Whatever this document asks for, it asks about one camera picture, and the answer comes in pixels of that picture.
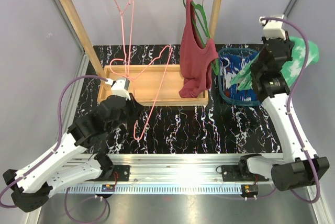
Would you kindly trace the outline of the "green white patterned trousers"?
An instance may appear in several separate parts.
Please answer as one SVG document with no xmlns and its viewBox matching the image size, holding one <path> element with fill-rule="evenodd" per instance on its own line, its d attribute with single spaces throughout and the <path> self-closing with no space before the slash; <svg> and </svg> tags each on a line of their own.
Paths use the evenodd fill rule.
<svg viewBox="0 0 335 224">
<path fill-rule="evenodd" d="M 286 62 L 281 70 L 281 73 L 287 83 L 288 86 L 292 86 L 296 79 L 298 78 L 298 75 L 302 69 L 304 59 L 305 59 L 305 43 L 303 38 L 299 37 L 289 37 L 290 41 L 294 42 L 294 47 L 292 50 L 292 57 L 293 59 L 291 61 Z M 320 58 L 319 54 L 319 48 L 318 46 L 308 40 L 309 45 L 309 54 L 308 54 L 308 61 L 307 65 L 317 63 Z M 257 59 L 259 54 L 257 53 L 256 56 L 249 61 L 247 64 L 245 64 L 242 68 L 242 70 L 236 74 L 230 81 L 231 85 L 237 84 L 237 90 L 248 90 L 252 88 L 252 78 L 251 78 L 251 71 L 250 67 L 251 64 Z"/>
</svg>

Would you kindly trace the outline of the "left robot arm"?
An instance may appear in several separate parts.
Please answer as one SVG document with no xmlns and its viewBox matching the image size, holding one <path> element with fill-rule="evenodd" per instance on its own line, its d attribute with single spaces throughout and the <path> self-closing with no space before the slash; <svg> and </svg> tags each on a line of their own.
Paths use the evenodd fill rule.
<svg viewBox="0 0 335 224">
<path fill-rule="evenodd" d="M 109 180 L 114 173 L 114 164 L 103 151 L 92 160 L 66 171 L 60 172 L 59 168 L 108 137 L 120 125 L 138 119 L 143 110 L 144 106 L 133 96 L 126 99 L 111 95 L 71 124 L 61 140 L 34 162 L 21 170 L 4 172 L 4 181 L 12 190 L 13 207 L 31 212 L 67 187 L 89 180 Z"/>
</svg>

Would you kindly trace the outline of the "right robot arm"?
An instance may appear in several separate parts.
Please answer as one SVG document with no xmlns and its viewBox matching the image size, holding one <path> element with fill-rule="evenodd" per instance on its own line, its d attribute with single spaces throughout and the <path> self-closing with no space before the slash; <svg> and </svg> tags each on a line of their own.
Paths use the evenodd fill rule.
<svg viewBox="0 0 335 224">
<path fill-rule="evenodd" d="M 330 164 L 319 157 L 308 141 L 297 118 L 292 94 L 282 73 L 282 67 L 293 59 L 294 42 L 288 36 L 262 37 L 263 48 L 251 64 L 252 88 L 269 114 L 283 151 L 282 159 L 270 159 L 261 154 L 243 156 L 238 175 L 250 180 L 255 175 L 271 179 L 279 191 L 319 185 Z"/>
</svg>

